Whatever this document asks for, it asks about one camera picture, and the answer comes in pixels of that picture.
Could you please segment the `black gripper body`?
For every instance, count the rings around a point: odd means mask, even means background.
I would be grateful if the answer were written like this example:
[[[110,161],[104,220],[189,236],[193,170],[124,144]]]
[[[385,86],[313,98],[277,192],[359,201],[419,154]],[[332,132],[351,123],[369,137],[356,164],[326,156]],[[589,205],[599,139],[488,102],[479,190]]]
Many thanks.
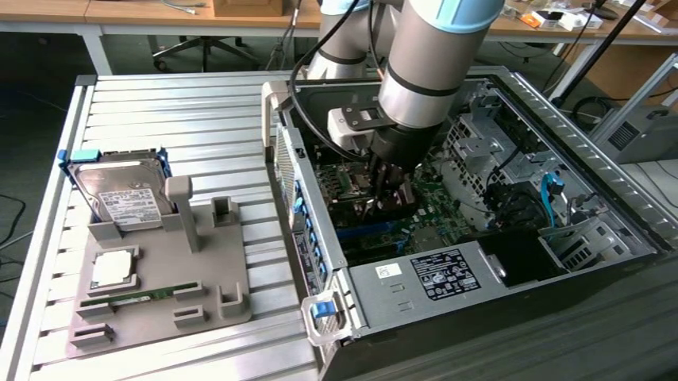
[[[423,129],[401,125],[376,129],[369,146],[372,200],[365,205],[365,218],[413,215],[420,204],[413,172],[423,163],[437,132],[437,125]]]

